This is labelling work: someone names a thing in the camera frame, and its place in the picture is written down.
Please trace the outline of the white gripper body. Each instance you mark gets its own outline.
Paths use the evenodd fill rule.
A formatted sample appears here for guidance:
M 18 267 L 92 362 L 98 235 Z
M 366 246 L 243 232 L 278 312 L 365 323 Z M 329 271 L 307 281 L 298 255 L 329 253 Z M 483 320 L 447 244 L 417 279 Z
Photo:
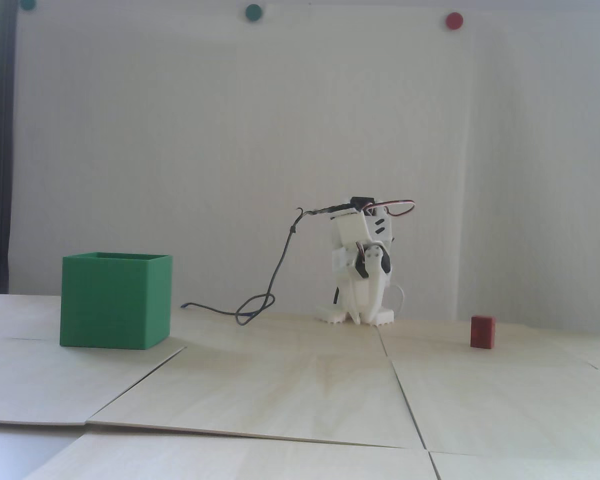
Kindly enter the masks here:
M 332 272 L 368 279 L 372 272 L 393 273 L 390 250 L 394 242 L 392 220 L 385 211 L 367 214 L 351 211 L 330 218 Z

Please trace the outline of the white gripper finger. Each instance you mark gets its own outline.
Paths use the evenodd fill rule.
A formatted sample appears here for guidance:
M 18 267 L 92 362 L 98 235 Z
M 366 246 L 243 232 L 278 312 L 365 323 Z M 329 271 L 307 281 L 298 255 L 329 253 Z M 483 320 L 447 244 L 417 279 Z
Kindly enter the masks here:
M 369 280 L 349 273 L 336 275 L 339 306 L 356 325 L 370 325 L 366 310 L 369 304 Z
M 368 302 L 364 307 L 364 323 L 382 326 L 393 322 L 393 311 L 383 306 L 383 296 L 390 283 L 392 266 L 389 254 L 380 244 L 365 251 L 364 267 L 368 274 Z

